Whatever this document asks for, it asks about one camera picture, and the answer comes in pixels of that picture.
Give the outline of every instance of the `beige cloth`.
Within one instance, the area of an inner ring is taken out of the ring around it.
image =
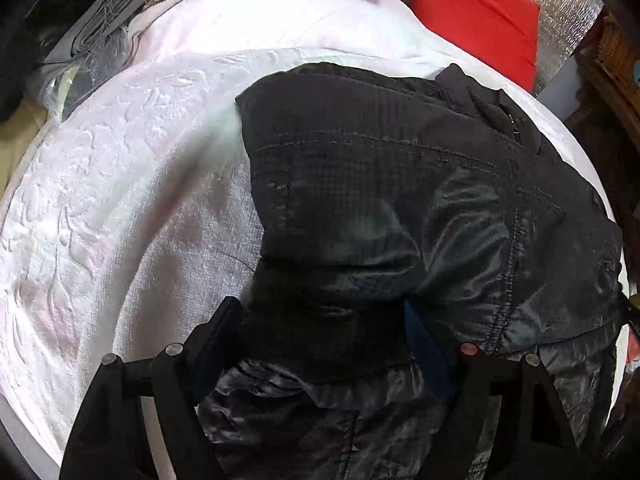
[[[24,152],[47,122],[47,111],[25,97],[14,114],[0,124],[0,197],[20,164]]]

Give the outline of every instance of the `black jacket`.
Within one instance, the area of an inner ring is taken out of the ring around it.
[[[455,65],[427,81],[322,63],[237,102],[262,257],[246,359],[199,409],[231,478],[414,477],[447,401],[408,349],[405,300],[445,353],[539,352],[594,445],[622,323],[620,230],[503,91]],[[495,410],[471,478],[494,430]]]

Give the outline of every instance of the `white fabric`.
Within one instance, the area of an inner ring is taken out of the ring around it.
[[[261,227],[234,97],[321,60],[420,77],[458,63],[505,89],[612,218],[562,123],[400,1],[184,0],[129,69],[41,131],[0,202],[0,392],[55,462],[103,354],[153,356],[247,284]]]

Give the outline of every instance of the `jacket zipper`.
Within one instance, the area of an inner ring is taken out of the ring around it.
[[[507,114],[507,117],[509,118],[509,120],[511,121],[511,124],[513,125],[513,135],[515,135],[517,143],[522,144],[520,142],[520,130],[516,126],[516,121],[513,120],[513,116],[511,114]]]

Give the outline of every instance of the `red cushion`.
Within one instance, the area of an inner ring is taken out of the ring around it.
[[[531,92],[540,5],[531,0],[412,0],[418,19]]]

